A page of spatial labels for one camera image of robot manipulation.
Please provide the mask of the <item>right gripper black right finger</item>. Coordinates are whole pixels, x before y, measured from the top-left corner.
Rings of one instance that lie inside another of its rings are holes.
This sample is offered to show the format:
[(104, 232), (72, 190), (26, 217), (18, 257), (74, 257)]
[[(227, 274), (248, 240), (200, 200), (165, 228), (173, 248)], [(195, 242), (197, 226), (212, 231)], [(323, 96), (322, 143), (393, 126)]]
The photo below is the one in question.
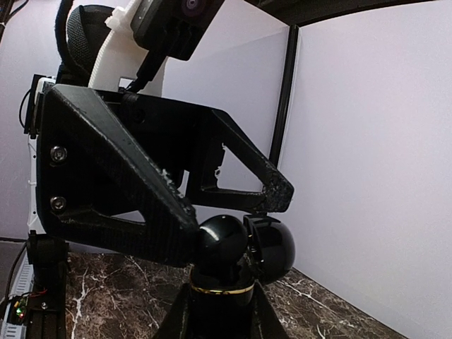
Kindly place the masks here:
[(252, 297), (252, 338), (290, 339), (259, 282)]

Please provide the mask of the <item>black earbud charging case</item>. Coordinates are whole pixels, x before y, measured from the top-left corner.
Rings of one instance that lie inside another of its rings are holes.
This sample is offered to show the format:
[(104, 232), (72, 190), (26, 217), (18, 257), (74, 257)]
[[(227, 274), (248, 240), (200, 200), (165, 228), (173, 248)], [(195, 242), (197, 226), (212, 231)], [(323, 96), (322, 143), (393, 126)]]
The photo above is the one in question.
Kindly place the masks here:
[(274, 283), (295, 261), (295, 242), (267, 215), (218, 215), (199, 227), (190, 272), (193, 338), (252, 338), (254, 286)]

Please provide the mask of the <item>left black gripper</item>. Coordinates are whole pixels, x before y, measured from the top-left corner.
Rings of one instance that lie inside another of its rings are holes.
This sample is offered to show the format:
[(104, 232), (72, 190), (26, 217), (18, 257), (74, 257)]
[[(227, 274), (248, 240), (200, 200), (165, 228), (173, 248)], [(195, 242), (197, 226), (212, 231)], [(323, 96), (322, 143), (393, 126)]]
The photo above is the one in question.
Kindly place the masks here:
[[(168, 266), (188, 265), (198, 223), (175, 187), (188, 163), (186, 197), (192, 204), (247, 213), (289, 208), (293, 185), (228, 113), (199, 108), (189, 162), (193, 104), (54, 84), (35, 76), (30, 101), (37, 214), (48, 235)], [(226, 148), (259, 179), (260, 191), (218, 187), (215, 172)]]

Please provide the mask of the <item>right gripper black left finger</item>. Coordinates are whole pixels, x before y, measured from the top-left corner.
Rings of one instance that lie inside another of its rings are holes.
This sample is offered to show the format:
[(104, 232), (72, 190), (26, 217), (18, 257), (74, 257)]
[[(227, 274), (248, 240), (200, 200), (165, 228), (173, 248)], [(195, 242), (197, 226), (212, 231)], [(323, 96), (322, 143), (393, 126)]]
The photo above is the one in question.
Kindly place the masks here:
[(190, 285), (184, 283), (152, 339), (193, 338), (189, 323), (189, 292)]

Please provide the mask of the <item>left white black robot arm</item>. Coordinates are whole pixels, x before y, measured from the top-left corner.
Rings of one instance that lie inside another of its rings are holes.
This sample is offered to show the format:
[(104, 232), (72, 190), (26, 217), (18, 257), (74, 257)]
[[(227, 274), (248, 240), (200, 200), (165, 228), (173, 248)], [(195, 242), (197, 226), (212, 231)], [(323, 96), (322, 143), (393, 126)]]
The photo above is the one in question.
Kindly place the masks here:
[(190, 59), (221, 5), (61, 3), (61, 70), (25, 129), (31, 232), (184, 267), (199, 252), (197, 207), (288, 209), (293, 186), (228, 113), (161, 96), (165, 62)]

